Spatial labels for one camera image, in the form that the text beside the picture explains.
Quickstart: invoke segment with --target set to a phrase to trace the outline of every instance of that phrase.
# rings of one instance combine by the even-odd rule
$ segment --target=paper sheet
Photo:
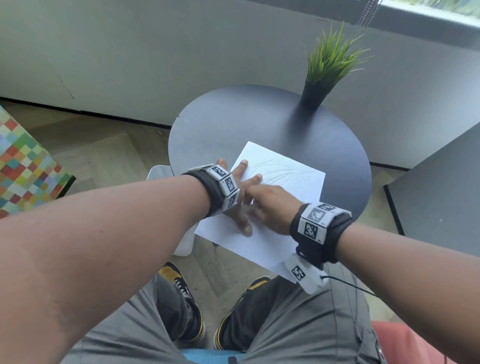
[[[280,185],[301,201],[320,200],[325,173],[252,142],[247,143],[231,170],[243,159],[248,160],[248,168],[242,181],[261,173],[262,183]],[[195,234],[295,282],[283,262],[295,252],[297,243],[290,236],[278,235],[254,221],[252,226],[253,235],[248,238],[231,219],[217,215],[200,221]]]

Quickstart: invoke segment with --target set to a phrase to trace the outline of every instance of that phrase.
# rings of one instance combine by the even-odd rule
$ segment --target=shoe lace
[[[182,286],[179,280],[175,281],[174,286],[180,290],[181,294],[183,294],[185,298],[192,298],[192,296],[190,296],[190,294],[188,293],[187,289]]]

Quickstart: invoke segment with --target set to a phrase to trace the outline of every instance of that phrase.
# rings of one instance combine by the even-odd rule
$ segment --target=black vase
[[[317,110],[332,89],[332,87],[327,88],[323,86],[322,81],[312,84],[310,81],[305,80],[305,86],[303,87],[303,92],[301,94],[300,104],[307,109]]]

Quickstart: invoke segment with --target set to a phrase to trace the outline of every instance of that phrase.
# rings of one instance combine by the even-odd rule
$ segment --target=window frame
[[[321,18],[355,24],[368,0],[248,0]],[[383,0],[369,27],[450,46],[480,51],[480,20]]]

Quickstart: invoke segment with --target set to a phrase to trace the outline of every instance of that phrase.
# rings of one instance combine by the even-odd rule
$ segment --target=black wrist strap
[[[225,198],[218,182],[209,176],[205,170],[191,170],[183,174],[195,177],[204,185],[205,189],[207,190],[207,193],[210,196],[210,210],[205,217],[209,218],[213,215],[213,213],[222,207]]]
[[[298,243],[296,252],[310,264],[323,270],[323,264],[326,262],[336,263],[336,246],[340,236],[345,229],[353,223],[353,219],[348,214],[336,216],[328,225],[325,242],[320,244],[313,239],[306,237],[298,232],[300,218],[307,206],[300,206],[297,214],[290,225],[290,235]]]

